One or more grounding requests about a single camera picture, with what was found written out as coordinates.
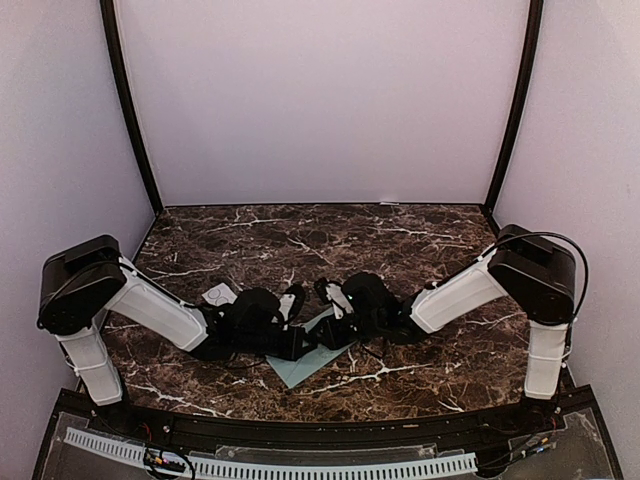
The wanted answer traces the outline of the light blue paper envelope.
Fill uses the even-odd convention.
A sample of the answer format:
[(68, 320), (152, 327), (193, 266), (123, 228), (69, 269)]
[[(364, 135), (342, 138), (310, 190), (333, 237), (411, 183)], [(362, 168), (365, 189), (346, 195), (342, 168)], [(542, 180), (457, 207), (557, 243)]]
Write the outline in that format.
[(266, 356), (266, 361), (286, 386), (292, 389), (318, 370), (333, 362), (352, 345), (353, 342), (338, 350), (331, 350), (320, 344), (316, 349), (306, 353), (296, 361), (284, 360), (273, 356)]

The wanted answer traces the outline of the white sticker seal sheet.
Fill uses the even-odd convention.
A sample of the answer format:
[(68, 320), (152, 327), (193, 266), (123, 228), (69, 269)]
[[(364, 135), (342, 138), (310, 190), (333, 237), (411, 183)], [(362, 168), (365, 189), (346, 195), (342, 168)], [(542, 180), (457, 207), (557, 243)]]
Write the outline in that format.
[(219, 283), (202, 294), (203, 299), (210, 305), (221, 306), (233, 304), (237, 295), (226, 283)]

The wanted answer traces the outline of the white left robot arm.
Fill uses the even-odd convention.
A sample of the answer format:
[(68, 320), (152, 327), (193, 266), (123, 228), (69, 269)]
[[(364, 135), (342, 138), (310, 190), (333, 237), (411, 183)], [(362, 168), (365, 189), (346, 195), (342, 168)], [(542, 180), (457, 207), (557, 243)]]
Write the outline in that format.
[(235, 354), (296, 361), (316, 346), (292, 323), (304, 300), (304, 289), (294, 284), (282, 296), (252, 288), (220, 306), (190, 304), (136, 269), (114, 237), (101, 235), (44, 262), (37, 326), (55, 336), (92, 401), (103, 407), (103, 421), (131, 436), (141, 415), (124, 400), (126, 389), (94, 323), (100, 312), (125, 316), (199, 361)]

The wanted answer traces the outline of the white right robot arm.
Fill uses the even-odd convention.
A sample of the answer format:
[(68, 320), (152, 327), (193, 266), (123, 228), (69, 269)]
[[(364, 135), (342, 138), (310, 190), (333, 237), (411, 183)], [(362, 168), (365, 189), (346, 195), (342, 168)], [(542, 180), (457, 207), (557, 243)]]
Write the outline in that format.
[(568, 239), (551, 232), (504, 227), (497, 241), (457, 273), (399, 300), (383, 280), (360, 272), (338, 283), (319, 279), (315, 289), (333, 312), (310, 336), (331, 350), (383, 338), (416, 344), (450, 322), (494, 300), (509, 298), (530, 323), (524, 394), (510, 413), (521, 434), (534, 432), (549, 416), (566, 355), (567, 334), (583, 295), (575, 292), (576, 260)]

